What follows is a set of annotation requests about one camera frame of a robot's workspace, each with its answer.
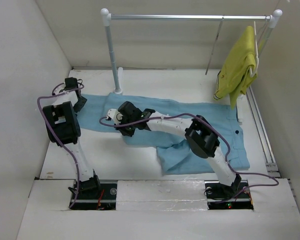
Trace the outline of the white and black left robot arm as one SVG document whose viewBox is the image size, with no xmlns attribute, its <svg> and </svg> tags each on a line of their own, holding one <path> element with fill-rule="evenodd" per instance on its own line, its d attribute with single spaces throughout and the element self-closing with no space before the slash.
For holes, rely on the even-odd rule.
<svg viewBox="0 0 300 240">
<path fill-rule="evenodd" d="M 74 160 L 76 187 L 69 190 L 76 199 L 96 199 L 102 193 L 100 180 L 85 157 L 80 144 L 81 128 L 77 113 L 84 107 L 87 99 L 82 96 L 82 80 L 68 77 L 64 83 L 56 86 L 51 96 L 55 98 L 51 105 L 41 107 L 39 97 L 37 105 L 44 119 L 49 140 L 63 148 Z"/>
</svg>

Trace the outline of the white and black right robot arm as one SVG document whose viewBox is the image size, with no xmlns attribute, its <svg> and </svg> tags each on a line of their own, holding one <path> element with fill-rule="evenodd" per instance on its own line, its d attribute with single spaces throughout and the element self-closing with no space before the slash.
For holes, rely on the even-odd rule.
<svg viewBox="0 0 300 240">
<path fill-rule="evenodd" d="M 204 117 L 172 117 L 150 108 L 140 110 L 129 101 L 125 101 L 118 109 L 110 109 L 107 116 L 113 119 L 115 129 L 123 136 L 132 137 L 135 129 L 138 129 L 185 138 L 190 150 L 208 161 L 218 177 L 222 193 L 229 198 L 239 192 L 241 177 L 230 167 L 227 155 L 222 153 L 220 147 L 220 136 Z"/>
</svg>

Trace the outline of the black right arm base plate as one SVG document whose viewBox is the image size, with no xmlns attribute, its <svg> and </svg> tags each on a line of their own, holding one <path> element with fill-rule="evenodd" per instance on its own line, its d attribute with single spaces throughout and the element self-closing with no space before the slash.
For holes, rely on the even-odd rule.
<svg viewBox="0 0 300 240">
<path fill-rule="evenodd" d="M 203 194 L 207 199 L 208 210 L 253 210 L 251 194 L 244 188 L 248 187 L 248 181 L 243 180 L 235 193 L 226 193 L 217 180 L 204 182 Z"/>
</svg>

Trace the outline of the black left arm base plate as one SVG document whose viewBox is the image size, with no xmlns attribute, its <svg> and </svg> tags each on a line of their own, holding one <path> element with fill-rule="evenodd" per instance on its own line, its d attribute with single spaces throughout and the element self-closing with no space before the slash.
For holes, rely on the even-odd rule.
<svg viewBox="0 0 300 240">
<path fill-rule="evenodd" d="M 117 181 L 102 181 L 101 190 L 98 193 L 79 193 L 75 199 L 75 191 L 71 190 L 71 200 L 69 203 L 71 210 L 82 211 L 111 211 L 116 209 Z"/>
</svg>

